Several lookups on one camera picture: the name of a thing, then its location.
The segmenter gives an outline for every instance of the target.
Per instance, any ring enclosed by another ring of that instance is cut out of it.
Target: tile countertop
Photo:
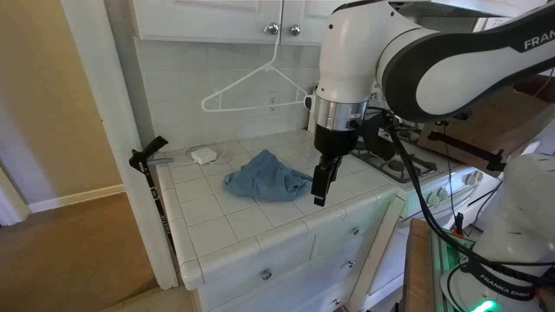
[[[263,149],[284,165],[312,175],[319,161],[312,133],[286,132],[213,147],[220,158],[209,165],[199,166],[185,151],[175,151],[163,154],[171,156],[171,163],[156,166],[180,274],[189,289],[201,286],[206,274],[225,263],[260,253],[293,234],[308,232],[308,218],[341,215],[336,211],[345,211],[355,203],[371,203],[409,189],[345,156],[324,208],[314,206],[310,194],[288,203],[260,203],[225,192],[223,177]]]

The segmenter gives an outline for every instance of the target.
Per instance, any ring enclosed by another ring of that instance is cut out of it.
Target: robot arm
[[[555,66],[555,3],[496,29],[437,33],[388,2],[353,2],[334,10],[320,52],[317,127],[322,153],[312,194],[324,205],[341,156],[348,154],[371,87],[409,121],[438,121],[520,76]]]

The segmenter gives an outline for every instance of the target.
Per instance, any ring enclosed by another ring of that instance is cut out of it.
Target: cabinet door
[[[140,40],[272,43],[282,0],[133,0]]]
[[[320,45],[331,12],[348,0],[284,0],[281,40],[286,45]]]

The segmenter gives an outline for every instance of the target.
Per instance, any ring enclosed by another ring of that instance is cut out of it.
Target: white hanger
[[[288,78],[284,73],[281,73],[277,68],[274,68],[274,62],[275,62],[275,57],[277,57],[277,50],[279,50],[279,33],[277,31],[277,38],[275,38],[275,43],[274,43],[274,55],[268,62],[265,62],[263,66],[253,69],[251,73],[241,76],[239,80],[229,83],[227,87],[223,87],[222,90],[218,92],[213,92],[211,95],[204,97],[201,101],[201,107],[203,111],[206,113],[230,113],[230,111],[251,111],[251,109],[263,109],[263,107],[277,107],[277,106],[298,106],[298,104],[303,104],[303,101],[294,101],[294,102],[275,102],[275,104],[263,104],[263,106],[253,106],[253,107],[222,107],[222,94],[234,88],[236,85],[239,85],[241,81],[248,80],[249,76],[260,73],[260,71],[274,71],[277,73],[281,78],[284,78],[289,85],[293,85],[296,90],[300,90],[300,94],[303,97],[307,97],[308,94],[300,87],[296,85],[291,78]],[[208,101],[218,97],[218,107],[206,107]]]

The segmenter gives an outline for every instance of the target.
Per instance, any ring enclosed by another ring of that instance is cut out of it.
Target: blue cloth
[[[260,201],[291,201],[307,194],[310,184],[310,177],[284,166],[265,149],[223,179],[225,191]]]

